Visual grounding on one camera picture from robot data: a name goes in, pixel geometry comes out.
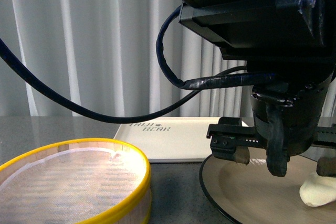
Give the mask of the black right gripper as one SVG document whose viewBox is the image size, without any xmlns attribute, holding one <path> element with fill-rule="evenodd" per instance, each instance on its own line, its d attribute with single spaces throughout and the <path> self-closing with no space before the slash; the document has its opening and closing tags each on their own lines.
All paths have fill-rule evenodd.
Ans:
<svg viewBox="0 0 336 224">
<path fill-rule="evenodd" d="M 248 61 L 254 126 L 222 117 L 208 128 L 215 158 L 249 164 L 249 150 L 263 148 L 269 161 L 287 161 L 310 147 L 335 148 L 335 126 L 320 127 L 333 63 Z M 319 176 L 335 176 L 335 157 L 321 157 Z"/>
</svg>

